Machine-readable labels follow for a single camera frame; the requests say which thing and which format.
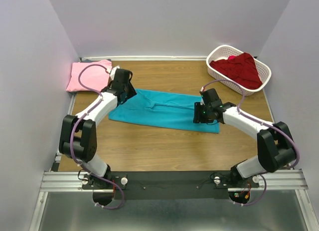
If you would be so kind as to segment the teal t-shirt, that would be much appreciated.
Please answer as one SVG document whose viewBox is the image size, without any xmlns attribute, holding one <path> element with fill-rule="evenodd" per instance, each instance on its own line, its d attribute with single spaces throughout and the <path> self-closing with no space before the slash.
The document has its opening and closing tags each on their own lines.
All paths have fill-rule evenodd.
<svg viewBox="0 0 319 231">
<path fill-rule="evenodd" d="M 185 131 L 218 134 L 219 124 L 193 123 L 194 104 L 201 97 L 137 89 L 137 94 L 119 105 L 108 115 L 113 121 L 169 128 Z"/>
</svg>

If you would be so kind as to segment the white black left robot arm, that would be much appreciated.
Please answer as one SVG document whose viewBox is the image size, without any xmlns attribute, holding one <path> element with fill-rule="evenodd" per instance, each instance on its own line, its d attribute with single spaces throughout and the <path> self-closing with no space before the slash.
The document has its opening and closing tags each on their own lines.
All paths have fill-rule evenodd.
<svg viewBox="0 0 319 231">
<path fill-rule="evenodd" d="M 89 65 L 80 72 L 78 82 L 98 96 L 83 111 L 63 118 L 58 150 L 88 172 L 97 187 L 104 189 L 109 184 L 117 185 L 112 181 L 110 166 L 97 154 L 97 126 L 111 111 L 137 93 L 131 83 L 133 73 L 119 67 L 107 72 L 111 82 L 105 88 L 97 90 L 84 85 L 81 76 L 91 67 Z"/>
</svg>

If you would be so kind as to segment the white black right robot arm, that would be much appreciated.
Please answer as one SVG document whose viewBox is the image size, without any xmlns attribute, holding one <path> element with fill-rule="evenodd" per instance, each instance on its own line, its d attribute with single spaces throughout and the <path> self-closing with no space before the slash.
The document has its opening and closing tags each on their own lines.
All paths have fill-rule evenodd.
<svg viewBox="0 0 319 231">
<path fill-rule="evenodd" d="M 194 104 L 193 123 L 231 125 L 257 142 L 257 155 L 231 168 L 229 181 L 233 186 L 240 187 L 252 176 L 273 173 L 298 160 L 296 146 L 285 123 L 273 124 L 249 115 L 231 102 L 223 103 L 213 88 L 201 89 L 200 95 L 201 101 Z"/>
</svg>

